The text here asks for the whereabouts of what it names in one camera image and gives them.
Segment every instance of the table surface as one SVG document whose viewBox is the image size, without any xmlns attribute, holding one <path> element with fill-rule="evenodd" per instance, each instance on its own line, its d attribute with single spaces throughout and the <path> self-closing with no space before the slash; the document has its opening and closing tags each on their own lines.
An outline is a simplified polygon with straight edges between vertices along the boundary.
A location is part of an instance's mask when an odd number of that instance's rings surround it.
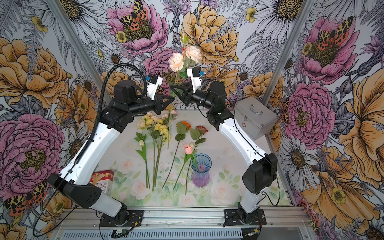
<svg viewBox="0 0 384 240">
<path fill-rule="evenodd" d="M 142 157 L 135 151 L 141 147 L 134 140 L 137 129 L 137 122 L 141 119 L 136 117 L 134 122 L 128 124 L 126 129 L 109 147 L 107 152 L 100 160 L 96 171 L 111 169 L 114 171 L 114 180 L 111 196 L 129 207 L 133 206 L 237 206 L 237 203 L 244 196 L 245 186 L 241 180 L 241 176 L 247 169 L 247 165 L 240 153 L 221 133 L 211 126 L 207 119 L 204 118 L 198 111 L 194 110 L 179 110 L 178 117 L 171 121 L 170 134 L 171 141 L 169 149 L 165 144 L 161 150 L 159 170 L 157 175 L 156 188 L 152 187 L 153 176 L 153 143 L 148 135 L 146 139 L 148 171 L 151 185 L 146 188 L 146 171 L 145 162 Z M 207 154 L 212 160 L 212 167 L 209 172 L 209 184 L 205 187 L 196 187 L 191 182 L 192 168 L 189 169 L 187 194 L 186 176 L 188 166 L 184 166 L 181 176 L 176 183 L 177 176 L 182 167 L 184 158 L 184 147 L 190 144 L 193 140 L 189 133 L 186 138 L 180 142 L 176 152 L 175 163 L 169 175 L 168 181 L 163 184 L 175 154 L 177 141 L 175 140 L 176 124 L 179 121 L 187 121 L 192 127 L 202 125 L 208 129 L 203 137 L 207 140 L 200 143 L 197 147 L 198 153 Z M 257 139 L 256 144 L 270 153 L 270 149 L 265 137 Z M 280 202 L 279 205 L 290 205 L 284 186 L 278 177 L 280 183 Z M 277 202 L 278 188 L 275 180 L 272 185 L 266 190 L 271 197 L 273 203 Z M 260 202 L 260 205 L 271 205 L 268 198 Z"/>
</svg>

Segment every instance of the cardboard box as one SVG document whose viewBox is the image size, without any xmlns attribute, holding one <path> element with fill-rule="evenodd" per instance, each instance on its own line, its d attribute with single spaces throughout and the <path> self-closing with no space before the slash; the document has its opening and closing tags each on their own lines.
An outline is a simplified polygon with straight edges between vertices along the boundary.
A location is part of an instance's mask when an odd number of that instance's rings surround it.
<svg viewBox="0 0 384 240">
<path fill-rule="evenodd" d="M 101 190 L 104 193 L 109 195 L 112 190 L 112 181 L 113 181 L 113 171 L 105 170 L 105 171 L 94 172 L 89 182 L 101 188 Z"/>
</svg>

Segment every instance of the metal toolbox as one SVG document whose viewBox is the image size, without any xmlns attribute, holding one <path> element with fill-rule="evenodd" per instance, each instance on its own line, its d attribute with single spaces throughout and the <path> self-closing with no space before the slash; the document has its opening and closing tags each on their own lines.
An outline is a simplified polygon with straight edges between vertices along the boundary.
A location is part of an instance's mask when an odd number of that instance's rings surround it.
<svg viewBox="0 0 384 240">
<path fill-rule="evenodd" d="M 256 140 L 271 131 L 278 117 L 256 98 L 248 97 L 236 103 L 235 119 Z"/>
</svg>

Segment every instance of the blue glass vase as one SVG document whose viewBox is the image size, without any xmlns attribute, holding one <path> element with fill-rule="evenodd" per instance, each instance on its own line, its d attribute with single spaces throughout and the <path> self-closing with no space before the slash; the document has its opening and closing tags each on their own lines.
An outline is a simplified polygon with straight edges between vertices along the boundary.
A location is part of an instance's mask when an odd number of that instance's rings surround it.
<svg viewBox="0 0 384 240">
<path fill-rule="evenodd" d="M 192 167 L 192 175 L 191 180 L 192 183 L 196 187 L 205 187 L 209 183 L 209 170 L 212 166 L 211 158 L 204 154 L 204 153 L 198 153 L 194 155 L 197 166 L 191 161 L 191 167 Z"/>
</svg>

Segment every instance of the vented metal panel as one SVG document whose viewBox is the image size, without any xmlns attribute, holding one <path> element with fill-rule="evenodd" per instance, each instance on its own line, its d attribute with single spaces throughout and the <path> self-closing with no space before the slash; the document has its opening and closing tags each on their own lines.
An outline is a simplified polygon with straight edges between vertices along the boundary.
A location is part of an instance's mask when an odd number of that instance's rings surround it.
<svg viewBox="0 0 384 240">
<path fill-rule="evenodd" d="M 105 240 L 112 239 L 112 230 L 101 231 Z M 135 229 L 125 238 L 141 239 L 240 239 L 243 238 L 241 229 Z M 99 230 L 65 230 L 60 240 L 101 240 Z"/>
</svg>

